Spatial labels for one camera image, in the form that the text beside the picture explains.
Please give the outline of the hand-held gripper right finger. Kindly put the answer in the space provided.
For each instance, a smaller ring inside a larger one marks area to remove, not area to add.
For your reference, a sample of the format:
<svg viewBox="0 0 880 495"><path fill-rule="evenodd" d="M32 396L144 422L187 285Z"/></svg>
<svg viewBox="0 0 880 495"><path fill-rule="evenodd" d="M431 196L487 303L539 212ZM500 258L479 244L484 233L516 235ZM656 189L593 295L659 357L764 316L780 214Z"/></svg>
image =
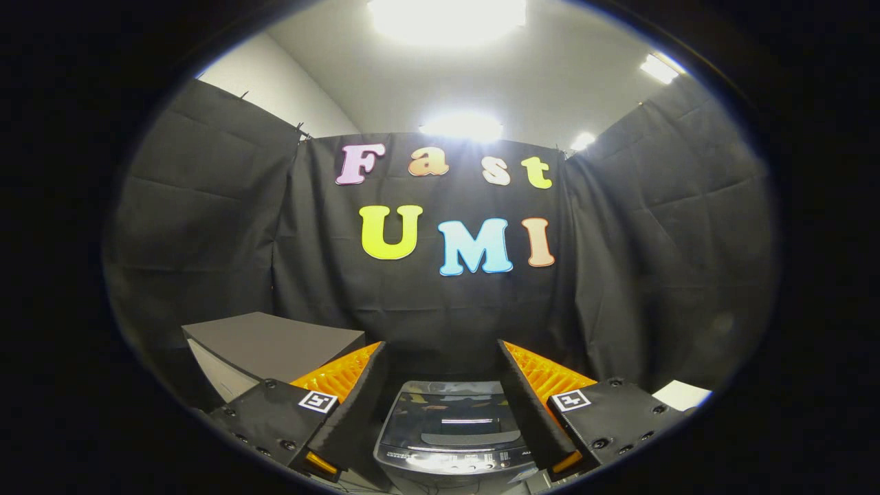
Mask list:
<svg viewBox="0 0 880 495"><path fill-rule="evenodd" d="M686 418L628 380L591 379L504 340L497 355L516 425L553 481L631 457Z"/></svg>

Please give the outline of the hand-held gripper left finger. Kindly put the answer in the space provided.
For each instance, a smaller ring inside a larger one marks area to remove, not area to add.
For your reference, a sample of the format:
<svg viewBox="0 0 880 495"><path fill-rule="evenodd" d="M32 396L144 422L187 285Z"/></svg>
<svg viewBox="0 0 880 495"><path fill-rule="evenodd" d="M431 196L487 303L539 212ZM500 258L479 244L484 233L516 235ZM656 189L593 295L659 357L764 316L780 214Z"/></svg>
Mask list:
<svg viewBox="0 0 880 495"><path fill-rule="evenodd" d="M206 417L272 463L337 482L344 471L368 469L356 449L386 377L386 343L374 342L294 382L264 379Z"/></svg>

